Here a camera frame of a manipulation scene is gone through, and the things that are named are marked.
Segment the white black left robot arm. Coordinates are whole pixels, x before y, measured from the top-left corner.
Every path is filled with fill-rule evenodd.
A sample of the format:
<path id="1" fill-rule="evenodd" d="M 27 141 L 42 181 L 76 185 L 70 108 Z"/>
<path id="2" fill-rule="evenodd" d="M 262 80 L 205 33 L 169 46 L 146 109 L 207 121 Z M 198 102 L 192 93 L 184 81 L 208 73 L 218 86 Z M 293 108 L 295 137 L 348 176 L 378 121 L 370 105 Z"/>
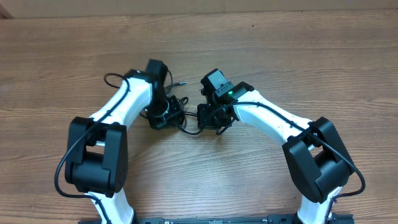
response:
<path id="1" fill-rule="evenodd" d="M 78 191 L 90 199 L 99 223 L 135 223 L 136 214 L 124 192 L 128 172 L 127 131 L 145 112 L 152 129 L 180 127 L 185 118 L 175 96 L 164 86 L 169 69 L 150 59 L 146 69 L 130 70 L 115 95 L 88 118 L 76 117 L 68 132 L 67 152 L 59 168 Z"/>

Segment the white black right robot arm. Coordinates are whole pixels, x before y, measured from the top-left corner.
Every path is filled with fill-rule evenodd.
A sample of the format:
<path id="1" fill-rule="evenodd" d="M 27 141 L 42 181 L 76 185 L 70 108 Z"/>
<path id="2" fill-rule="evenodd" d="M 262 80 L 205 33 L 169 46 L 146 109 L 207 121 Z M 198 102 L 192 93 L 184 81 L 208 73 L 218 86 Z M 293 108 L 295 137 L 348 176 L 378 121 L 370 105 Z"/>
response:
<path id="1" fill-rule="evenodd" d="M 321 117 L 301 118 L 276 106 L 253 86 L 227 81 L 214 69 L 201 79 L 207 102 L 197 107 L 198 127 L 226 131 L 234 121 L 260 129 L 282 146 L 291 179 L 302 194 L 293 215 L 269 215 L 268 223 L 353 223 L 331 208 L 354 173 L 354 163 L 335 126 Z"/>

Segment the black USB cable gray plug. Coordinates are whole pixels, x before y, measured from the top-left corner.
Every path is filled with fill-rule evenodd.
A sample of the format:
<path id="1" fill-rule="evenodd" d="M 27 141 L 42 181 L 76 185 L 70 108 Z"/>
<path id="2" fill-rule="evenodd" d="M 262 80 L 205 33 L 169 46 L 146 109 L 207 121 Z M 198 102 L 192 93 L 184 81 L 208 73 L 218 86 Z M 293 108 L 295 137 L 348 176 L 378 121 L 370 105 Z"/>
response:
<path id="1" fill-rule="evenodd" d="M 186 82 L 171 81 L 170 84 L 165 87 L 166 96 L 169 99 L 170 109 L 172 110 L 171 112 L 167 113 L 165 122 L 168 126 L 175 127 L 179 131 L 181 131 L 185 134 L 188 134 L 191 136 L 197 136 L 203 132 L 203 128 L 198 128 L 198 130 L 196 132 L 187 130 L 188 116 L 191 116 L 194 118 L 198 117 L 197 114 L 194 114 L 193 112 L 187 111 L 185 109 L 186 106 L 188 105 L 189 97 L 184 96 L 182 98 L 177 98 L 175 95 L 170 95 L 173 88 L 175 88 L 177 86 L 183 86 L 186 84 L 187 84 Z"/>

